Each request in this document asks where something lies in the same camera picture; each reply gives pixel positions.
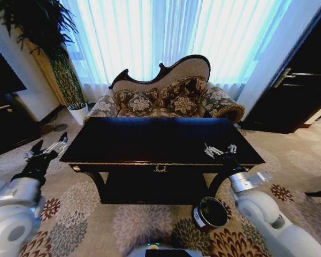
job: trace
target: leafy plant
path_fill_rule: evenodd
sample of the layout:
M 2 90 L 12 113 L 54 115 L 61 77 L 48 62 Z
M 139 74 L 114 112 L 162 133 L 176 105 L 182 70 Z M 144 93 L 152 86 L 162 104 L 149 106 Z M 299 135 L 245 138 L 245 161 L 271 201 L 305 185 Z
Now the leafy plant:
M 81 87 L 64 48 L 72 40 L 62 31 L 77 33 L 70 11 L 59 0 L 0 0 L 0 22 L 10 36 L 12 28 L 19 29 L 17 43 L 21 44 L 21 49 L 28 39 L 36 45 L 31 52 L 45 52 L 69 108 L 83 108 L 85 100 Z

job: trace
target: door handle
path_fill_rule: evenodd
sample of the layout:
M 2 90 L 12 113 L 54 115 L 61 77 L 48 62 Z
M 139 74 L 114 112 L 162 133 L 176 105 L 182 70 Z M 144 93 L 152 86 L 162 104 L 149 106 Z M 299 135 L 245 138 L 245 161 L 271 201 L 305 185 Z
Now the door handle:
M 296 78 L 296 75 L 288 75 L 288 73 L 291 71 L 291 68 L 287 68 L 284 70 L 284 72 L 282 73 L 282 75 L 279 77 L 279 79 L 277 80 L 277 82 L 272 86 L 273 88 L 278 88 L 279 85 L 282 83 L 282 81 L 285 78 Z

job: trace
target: table drawer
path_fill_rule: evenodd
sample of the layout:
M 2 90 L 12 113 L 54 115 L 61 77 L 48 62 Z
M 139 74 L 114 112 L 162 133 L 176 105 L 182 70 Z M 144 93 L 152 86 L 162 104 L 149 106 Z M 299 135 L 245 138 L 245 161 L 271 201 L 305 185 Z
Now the table drawer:
M 224 171 L 221 164 L 217 165 L 138 165 L 138 164 L 86 164 L 86 163 L 71 163 L 70 167 L 75 172 L 199 172 L 199 173 L 220 173 Z M 245 168 L 251 169 L 254 165 L 242 165 Z

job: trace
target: sofa armrest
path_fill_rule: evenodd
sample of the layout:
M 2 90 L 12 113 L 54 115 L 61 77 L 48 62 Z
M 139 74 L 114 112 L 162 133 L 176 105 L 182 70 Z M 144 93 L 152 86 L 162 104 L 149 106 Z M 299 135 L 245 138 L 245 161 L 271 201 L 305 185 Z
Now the sofa armrest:
M 89 114 L 83 119 L 83 124 L 90 117 L 116 117 L 119 111 L 120 107 L 115 99 L 110 95 L 104 95 L 97 100 Z
M 233 124 L 238 123 L 245 113 L 244 106 L 236 103 L 221 88 L 207 83 L 206 90 L 198 102 L 213 118 L 228 118 Z

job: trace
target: white flower pot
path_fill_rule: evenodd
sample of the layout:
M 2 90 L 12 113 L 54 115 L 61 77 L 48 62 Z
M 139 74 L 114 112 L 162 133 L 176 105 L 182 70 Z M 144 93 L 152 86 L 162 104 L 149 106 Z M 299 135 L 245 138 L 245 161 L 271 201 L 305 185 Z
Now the white flower pot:
M 83 126 L 83 119 L 88 115 L 88 106 L 86 104 L 85 107 L 79 110 L 70 110 L 68 107 L 68 111 L 71 113 L 71 115 L 75 118 L 78 124 Z

